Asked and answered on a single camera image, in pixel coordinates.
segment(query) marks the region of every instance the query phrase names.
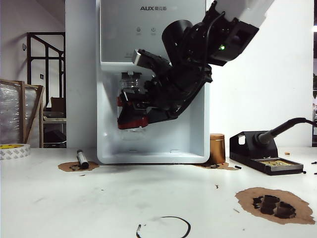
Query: black marker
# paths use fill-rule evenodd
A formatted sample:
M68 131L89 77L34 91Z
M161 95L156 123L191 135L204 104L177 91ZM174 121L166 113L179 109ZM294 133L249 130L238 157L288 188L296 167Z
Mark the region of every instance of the black marker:
M77 150L77 158L79 160L81 169L85 170L89 167L89 163L87 162L86 156L82 150Z

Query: copper can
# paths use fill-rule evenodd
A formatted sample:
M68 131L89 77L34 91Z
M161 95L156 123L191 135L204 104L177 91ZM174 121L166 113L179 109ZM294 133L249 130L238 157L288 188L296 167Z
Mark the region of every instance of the copper can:
M213 133L210 134L210 157L209 162L214 164L221 164L226 161L224 134Z

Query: plastic wrap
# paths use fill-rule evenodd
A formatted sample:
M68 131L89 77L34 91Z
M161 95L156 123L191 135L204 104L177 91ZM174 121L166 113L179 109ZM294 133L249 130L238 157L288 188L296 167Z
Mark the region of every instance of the plastic wrap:
M36 102L37 90L31 87L25 87L25 119L27 128L30 128L32 125L32 111L34 109ZM32 148L38 148L40 143L40 135L39 135L39 114L36 113L33 123L33 129L30 132L30 138L28 144L31 145Z
M21 143L20 85L0 82L0 144Z

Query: tape roll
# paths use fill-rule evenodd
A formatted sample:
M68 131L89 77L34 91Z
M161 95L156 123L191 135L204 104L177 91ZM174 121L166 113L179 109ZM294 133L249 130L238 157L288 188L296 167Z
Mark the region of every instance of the tape roll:
M5 144L0 145L0 160L23 158L31 154L29 144Z

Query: white tabletop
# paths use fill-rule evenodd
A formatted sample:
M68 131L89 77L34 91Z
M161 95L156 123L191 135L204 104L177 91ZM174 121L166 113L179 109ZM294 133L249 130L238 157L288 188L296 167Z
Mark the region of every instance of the white tabletop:
M290 156L284 156L286 150ZM95 159L94 150L84 152ZM1 237L134 238L139 224L162 216L187 220L189 238L314 237L316 224L280 225L255 217L241 208L235 194L257 186L286 190L310 204L316 221L317 165L311 165L316 154L317 148L280 148L280 157L304 164L307 171L283 176L268 176L229 159L242 169L100 166L67 173L57 166L76 161L75 149L32 149L26 158L0 162ZM162 223L160 229L170 227ZM173 233L165 237L181 237Z

